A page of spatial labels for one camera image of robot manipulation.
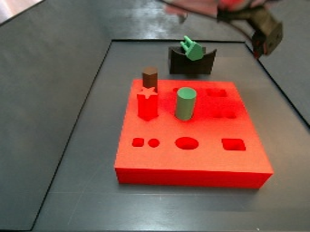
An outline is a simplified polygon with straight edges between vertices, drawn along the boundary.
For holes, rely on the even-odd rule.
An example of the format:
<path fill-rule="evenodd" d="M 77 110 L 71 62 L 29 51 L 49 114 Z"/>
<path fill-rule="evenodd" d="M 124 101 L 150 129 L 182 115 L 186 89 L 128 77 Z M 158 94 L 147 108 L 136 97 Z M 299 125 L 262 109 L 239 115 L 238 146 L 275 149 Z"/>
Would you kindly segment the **blurred robot gripper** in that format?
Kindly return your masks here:
<path fill-rule="evenodd" d="M 255 58 L 274 52 L 283 37 L 282 22 L 265 7 L 269 0 L 219 0 L 216 19 L 231 23 L 245 20 L 251 26 L 251 48 Z"/>

